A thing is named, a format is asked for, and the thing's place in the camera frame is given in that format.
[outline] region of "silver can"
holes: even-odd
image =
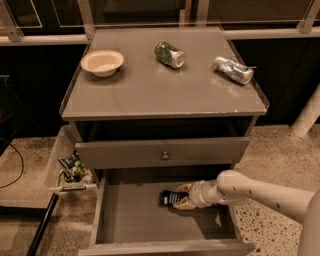
[[[254,73],[251,68],[232,59],[220,56],[215,58],[212,67],[214,70],[227,74],[231,79],[240,84],[249,83]]]
[[[154,47],[154,54],[160,62],[172,68],[177,69],[184,64],[184,52],[167,42],[157,43]]]

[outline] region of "green can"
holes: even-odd
[[[180,68],[184,64],[184,52],[167,42],[159,42],[154,47],[157,59],[172,68]]]

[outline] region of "drawer knob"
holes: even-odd
[[[170,156],[168,155],[168,153],[166,151],[163,152],[162,154],[162,160],[167,161],[169,160]]]

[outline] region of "tabletop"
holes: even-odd
[[[154,55],[159,41],[184,51],[172,69]],[[111,77],[81,70],[62,112],[66,121],[264,115],[252,82],[213,71],[217,56],[235,58],[217,27],[97,29],[89,52],[116,50],[124,64]]]

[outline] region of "black cabinet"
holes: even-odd
[[[86,45],[0,48],[0,109],[13,114],[16,136],[55,136],[59,108]]]
[[[320,82],[320,39],[233,41],[270,102],[258,124],[292,124]]]

